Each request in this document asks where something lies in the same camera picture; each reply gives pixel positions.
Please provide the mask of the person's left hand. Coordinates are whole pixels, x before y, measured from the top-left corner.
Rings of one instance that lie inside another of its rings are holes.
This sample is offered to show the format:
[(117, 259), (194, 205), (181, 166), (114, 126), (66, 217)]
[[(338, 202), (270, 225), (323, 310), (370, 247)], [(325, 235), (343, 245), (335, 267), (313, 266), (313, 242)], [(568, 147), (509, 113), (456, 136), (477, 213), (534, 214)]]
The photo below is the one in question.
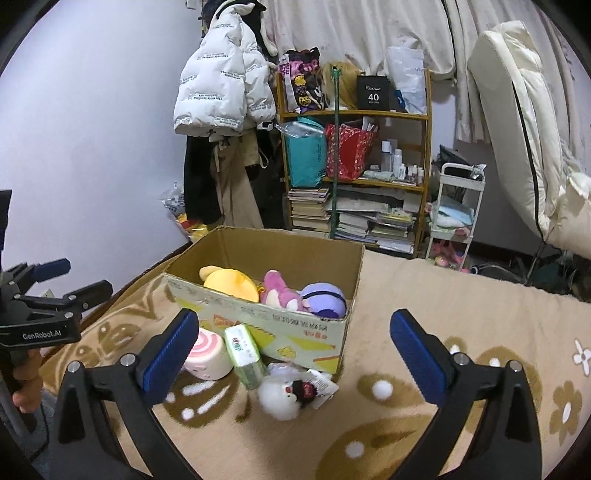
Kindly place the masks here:
[(42, 401), (43, 380), (39, 373), (42, 355), (39, 350), (29, 350), (24, 363), (15, 368), (14, 378), (21, 388), (12, 395), (14, 405), (23, 414), (34, 413)]

